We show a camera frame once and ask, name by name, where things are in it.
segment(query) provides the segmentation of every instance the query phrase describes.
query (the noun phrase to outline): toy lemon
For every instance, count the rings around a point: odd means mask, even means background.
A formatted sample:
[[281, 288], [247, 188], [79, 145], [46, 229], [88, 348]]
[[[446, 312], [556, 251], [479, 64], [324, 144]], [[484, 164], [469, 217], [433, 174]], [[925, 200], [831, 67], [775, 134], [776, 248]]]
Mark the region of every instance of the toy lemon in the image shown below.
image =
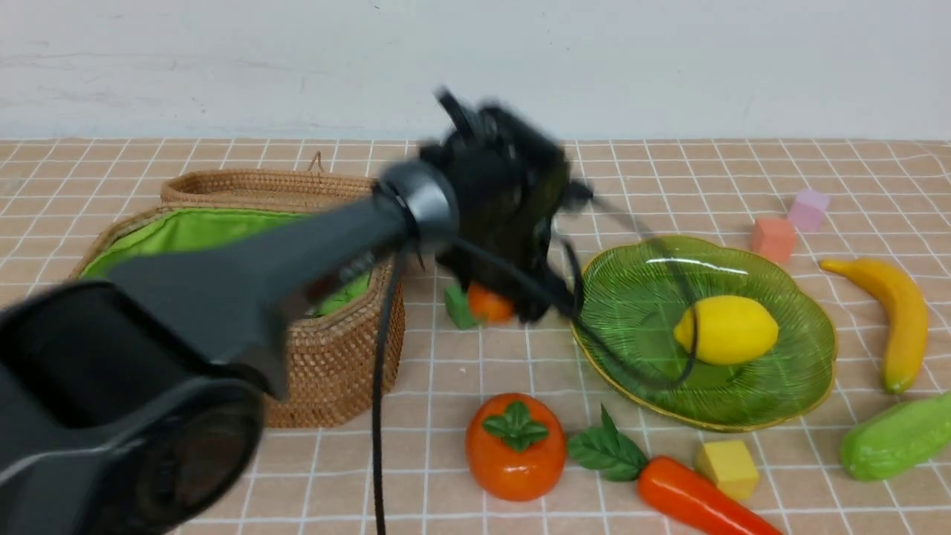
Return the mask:
[[[735, 366], [765, 355], [779, 339], [779, 325], [763, 305], [737, 295], [698, 301], [697, 358], [715, 366]], [[693, 308], [684, 312], [673, 337], [687, 352], [693, 344]]]

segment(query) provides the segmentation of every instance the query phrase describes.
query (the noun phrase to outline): toy banana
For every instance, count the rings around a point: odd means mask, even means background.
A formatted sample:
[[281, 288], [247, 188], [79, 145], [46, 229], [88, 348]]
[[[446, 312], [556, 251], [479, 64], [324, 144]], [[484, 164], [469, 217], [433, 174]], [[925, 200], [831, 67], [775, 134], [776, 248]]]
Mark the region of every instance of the toy banana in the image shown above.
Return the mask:
[[890, 324], [884, 355], [885, 390], [898, 394], [918, 377], [928, 342], [928, 307], [921, 289], [896, 266], [874, 258], [823, 260], [819, 267], [867, 291]]

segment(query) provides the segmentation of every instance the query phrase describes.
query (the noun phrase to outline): toy cucumber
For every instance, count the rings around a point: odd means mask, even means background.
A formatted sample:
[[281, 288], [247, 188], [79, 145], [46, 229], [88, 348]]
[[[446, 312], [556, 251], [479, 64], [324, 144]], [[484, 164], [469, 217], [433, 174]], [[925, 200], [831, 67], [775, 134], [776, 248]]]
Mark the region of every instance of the toy cucumber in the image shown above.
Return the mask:
[[839, 451], [859, 481], [895, 477], [951, 444], [951, 392], [899, 403], [853, 427]]

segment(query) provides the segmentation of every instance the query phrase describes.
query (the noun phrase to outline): green block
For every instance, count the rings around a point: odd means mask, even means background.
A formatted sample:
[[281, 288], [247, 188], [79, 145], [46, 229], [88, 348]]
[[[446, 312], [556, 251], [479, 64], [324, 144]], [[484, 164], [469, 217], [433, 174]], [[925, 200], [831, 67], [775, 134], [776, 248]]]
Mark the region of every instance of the green block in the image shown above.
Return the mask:
[[449, 318], [453, 320], [456, 327], [462, 330], [478, 327], [478, 321], [469, 311], [469, 300], [459, 285], [446, 287], [442, 292], [442, 297], [445, 300]]

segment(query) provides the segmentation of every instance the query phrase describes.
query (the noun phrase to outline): small orange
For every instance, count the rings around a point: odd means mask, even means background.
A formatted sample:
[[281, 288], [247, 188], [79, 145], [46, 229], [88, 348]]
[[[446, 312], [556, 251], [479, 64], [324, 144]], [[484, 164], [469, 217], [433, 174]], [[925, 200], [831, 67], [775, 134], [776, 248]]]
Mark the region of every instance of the small orange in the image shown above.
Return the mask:
[[476, 283], [469, 284], [466, 299], [473, 318], [480, 323], [500, 324], [515, 316], [511, 301]]

